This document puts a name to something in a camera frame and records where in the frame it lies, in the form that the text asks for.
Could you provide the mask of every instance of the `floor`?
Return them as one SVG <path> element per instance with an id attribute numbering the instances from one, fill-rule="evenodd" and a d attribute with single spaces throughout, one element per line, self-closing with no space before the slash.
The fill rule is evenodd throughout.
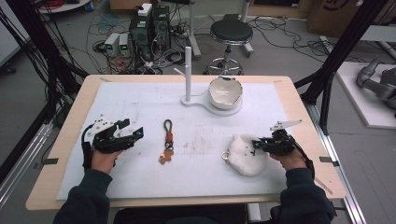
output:
<path id="1" fill-rule="evenodd" d="M 90 74 L 106 73 L 106 59 L 101 54 L 92 51 L 94 42 L 106 39 L 105 35 L 98 33 L 106 33 L 107 29 L 100 24 L 117 23 L 118 26 L 113 27 L 113 32 L 121 32 L 128 27 L 127 20 L 127 14 L 115 14 L 107 4 L 102 4 L 91 13 L 77 9 L 57 15 L 59 28 L 66 43 L 71 47 L 73 57 Z M 192 64 L 192 73 L 196 75 L 201 75 L 207 64 L 222 56 L 225 50 L 223 45 L 207 35 L 211 22 L 213 19 L 206 16 L 198 18 L 195 23 L 196 27 L 201 27 L 196 34 L 202 52 L 202 57 Z M 307 45 L 308 41 L 318 41 L 318 35 L 309 34 L 305 30 L 304 21 L 265 20 L 251 24 L 259 24 L 262 29 L 266 29 L 262 30 L 262 33 L 255 30 L 250 42 L 254 53 L 249 58 L 241 49 L 233 48 L 232 53 L 233 58 L 244 65 L 246 75 L 288 76 L 293 81 L 297 81 L 317 71 L 326 60 L 326 54 L 318 50 L 300 48 L 298 49 L 300 52 L 297 52 L 292 48 L 295 40 L 301 46 Z M 296 35 L 290 32 L 285 33 L 282 30 L 285 26 L 282 24 L 286 24 L 286 30 Z M 335 44 L 337 39 L 330 38 L 330 41 Z M 91 58 L 88 57 L 86 51 L 90 53 Z M 377 55 L 385 63 L 395 63 L 374 42 L 365 41 L 361 41 L 354 48 L 347 60 L 370 62 Z M 0 162 L 3 162 L 15 147 L 45 104 L 44 83 L 35 74 L 28 59 L 20 52 L 11 62 L 17 68 L 15 74 L 8 74 L 4 69 L 0 72 L 2 105 Z M 171 66 L 164 68 L 163 73 L 174 74 L 174 67 L 181 68 L 180 65 Z M 304 89 L 305 87 L 302 87 L 299 92 L 304 92 Z M 320 98 L 318 98 L 318 108 L 320 108 Z M 394 138 L 396 130 L 366 128 L 337 78 L 334 79 L 332 87 L 328 128 L 365 221 L 367 223 L 395 223 L 396 177 L 393 171 L 396 170 L 396 139 Z M 35 168 L 35 164 L 40 162 L 43 155 L 45 157 L 45 150 L 50 147 L 57 132 L 59 128 L 54 128 L 49 140 L 21 177 L 7 202 L 1 207 L 2 223 L 51 223 L 53 220 L 56 211 L 27 211 L 24 204 L 40 173 L 40 170 Z M 334 202 L 334 204 L 337 207 L 343 206 L 341 202 Z M 266 213 L 271 206 L 271 204 L 260 204 L 263 217 L 268 216 Z M 115 212 L 117 212 L 116 209 L 110 210 L 108 223 L 112 223 Z M 338 217 L 332 223 L 350 223 L 346 212 L 337 211 L 337 214 Z"/>

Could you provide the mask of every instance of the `sweater sleeve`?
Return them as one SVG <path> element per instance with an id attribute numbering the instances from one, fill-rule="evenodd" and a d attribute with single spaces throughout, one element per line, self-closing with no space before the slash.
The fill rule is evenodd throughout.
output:
<path id="1" fill-rule="evenodd" d="M 66 202 L 56 214 L 54 224 L 107 224 L 110 201 L 106 196 L 110 175 L 87 170 L 81 183 L 70 189 Z"/>
<path id="2" fill-rule="evenodd" d="M 306 168 L 286 172 L 287 189 L 280 194 L 280 223 L 330 223 L 334 217 L 332 204 L 324 190 L 315 185 L 312 172 Z"/>

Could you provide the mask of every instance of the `table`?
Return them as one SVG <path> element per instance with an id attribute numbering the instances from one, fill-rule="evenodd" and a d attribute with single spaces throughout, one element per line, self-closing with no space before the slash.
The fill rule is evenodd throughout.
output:
<path id="1" fill-rule="evenodd" d="M 209 83 L 213 76 L 192 76 L 192 83 Z M 289 77 L 267 77 L 267 76 L 243 76 L 237 78 L 243 83 L 273 83 L 276 92 L 284 107 L 288 120 L 302 119 L 305 122 L 293 126 L 293 136 L 302 146 L 306 154 L 314 161 L 317 179 L 316 184 L 325 189 L 329 199 L 342 199 L 346 191 L 340 181 L 338 174 L 329 162 L 320 162 L 319 157 L 328 157 L 328 153 L 321 144 L 314 124 L 300 100 Z M 64 201 L 57 201 L 56 195 L 63 180 L 65 166 L 71 149 L 79 138 L 81 124 L 85 121 L 96 92 L 102 82 L 161 82 L 175 83 L 184 82 L 182 76 L 111 76 L 91 75 L 88 76 L 78 97 L 73 104 L 69 115 L 64 123 L 60 134 L 54 143 L 49 158 L 59 158 L 57 164 L 45 165 L 37 179 L 26 207 L 29 210 L 59 209 Z M 212 204 L 212 203 L 256 203 L 256 202 L 278 202 L 279 195 L 233 195 L 233 196 L 211 196 L 211 197 L 189 197 L 189 198 L 151 198 L 151 199 L 122 199 L 111 200 L 111 207 L 128 206 L 161 206 L 181 204 Z"/>

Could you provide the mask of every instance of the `small orange object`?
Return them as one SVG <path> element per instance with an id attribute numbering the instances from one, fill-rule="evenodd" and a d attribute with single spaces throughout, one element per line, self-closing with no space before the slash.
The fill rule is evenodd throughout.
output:
<path id="1" fill-rule="evenodd" d="M 159 162 L 164 165 L 167 161 L 172 160 L 172 155 L 174 154 L 173 150 L 164 150 L 163 153 L 160 156 Z"/>

